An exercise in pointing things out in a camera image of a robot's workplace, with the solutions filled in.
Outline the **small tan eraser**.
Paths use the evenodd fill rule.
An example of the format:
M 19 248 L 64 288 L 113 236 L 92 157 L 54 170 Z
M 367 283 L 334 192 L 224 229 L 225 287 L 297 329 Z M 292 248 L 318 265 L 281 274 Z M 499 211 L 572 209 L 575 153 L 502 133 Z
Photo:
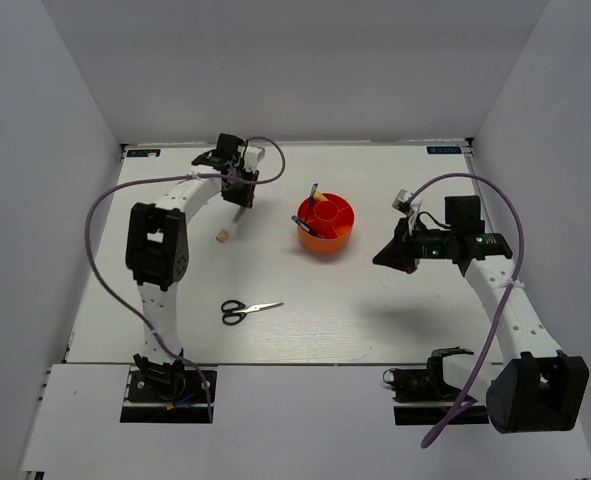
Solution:
M 221 230 L 216 235 L 216 240 L 220 243 L 225 243 L 229 238 L 229 232 L 227 230 Z

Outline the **green gel pen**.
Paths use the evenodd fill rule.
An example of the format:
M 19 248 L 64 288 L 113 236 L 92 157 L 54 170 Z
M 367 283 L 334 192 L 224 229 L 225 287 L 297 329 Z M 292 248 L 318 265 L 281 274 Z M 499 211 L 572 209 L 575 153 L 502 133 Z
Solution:
M 291 220 L 305 233 L 307 233 L 308 235 L 315 237 L 315 238 L 319 238 L 319 239 L 324 239 L 324 236 L 322 234 L 320 234 L 317 230 L 313 229 L 310 225 L 308 225 L 306 222 L 304 222 L 303 220 L 301 220 L 298 216 L 293 215 L 291 217 Z

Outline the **blue gel pen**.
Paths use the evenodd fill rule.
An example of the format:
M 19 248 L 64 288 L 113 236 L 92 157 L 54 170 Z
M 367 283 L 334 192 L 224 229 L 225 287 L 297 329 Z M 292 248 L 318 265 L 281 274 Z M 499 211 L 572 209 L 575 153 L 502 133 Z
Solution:
M 313 185 L 311 187 L 309 199 L 308 199 L 308 207 L 309 208 L 311 208 L 315 202 L 315 195 L 317 193 L 318 185 L 319 185 L 318 183 L 313 183 Z

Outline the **orange-capped highlighter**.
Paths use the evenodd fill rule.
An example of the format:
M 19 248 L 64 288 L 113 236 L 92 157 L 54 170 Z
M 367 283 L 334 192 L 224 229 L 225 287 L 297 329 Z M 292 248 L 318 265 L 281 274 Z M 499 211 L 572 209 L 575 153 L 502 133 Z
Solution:
M 247 211 L 247 209 L 245 207 L 239 207 L 238 210 L 236 211 L 235 215 L 231 219 L 231 223 L 238 224 L 241 221 L 241 219 L 243 218 L 243 215 L 246 213 L 246 211 Z

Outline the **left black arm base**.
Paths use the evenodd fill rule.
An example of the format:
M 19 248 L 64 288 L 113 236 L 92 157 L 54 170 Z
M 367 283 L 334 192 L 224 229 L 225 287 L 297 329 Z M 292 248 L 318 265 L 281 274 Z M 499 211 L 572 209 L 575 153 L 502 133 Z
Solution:
M 215 404 L 216 370 L 205 370 L 204 383 L 194 370 L 186 370 L 174 387 L 154 382 L 132 368 L 121 407 L 122 424 L 210 424 L 206 391 Z

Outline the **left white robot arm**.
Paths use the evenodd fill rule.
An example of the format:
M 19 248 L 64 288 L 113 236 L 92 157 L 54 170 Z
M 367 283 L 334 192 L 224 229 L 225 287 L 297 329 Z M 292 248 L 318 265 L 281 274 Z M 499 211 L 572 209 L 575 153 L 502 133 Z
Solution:
M 183 180 L 153 203 L 137 203 L 130 212 L 126 266 L 141 299 L 143 350 L 136 364 L 172 363 L 183 353 L 177 320 L 178 284 L 189 267 L 188 223 L 213 197 L 250 208 L 259 179 L 262 147 L 221 134 L 216 147 L 198 155 Z

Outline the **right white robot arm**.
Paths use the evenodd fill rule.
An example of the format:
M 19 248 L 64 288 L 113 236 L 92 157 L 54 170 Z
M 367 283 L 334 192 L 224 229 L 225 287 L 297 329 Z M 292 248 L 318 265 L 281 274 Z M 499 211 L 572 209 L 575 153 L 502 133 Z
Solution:
M 422 260 L 449 260 L 472 287 L 489 320 L 502 365 L 480 369 L 468 398 L 482 403 L 501 433 L 570 431 L 589 379 L 580 356 L 569 356 L 543 326 L 523 286 L 503 235 L 486 230 L 476 195 L 445 200 L 443 228 L 421 221 L 421 204 L 402 190 L 393 202 L 402 214 L 376 265 L 411 274 Z

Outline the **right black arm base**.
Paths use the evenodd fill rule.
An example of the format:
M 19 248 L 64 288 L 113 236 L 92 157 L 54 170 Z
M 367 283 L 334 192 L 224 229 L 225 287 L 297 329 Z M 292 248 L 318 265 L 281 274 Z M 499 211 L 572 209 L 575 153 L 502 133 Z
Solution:
M 459 395 L 449 385 L 433 386 L 426 369 L 389 368 L 382 381 L 393 392 L 396 426 L 434 426 Z

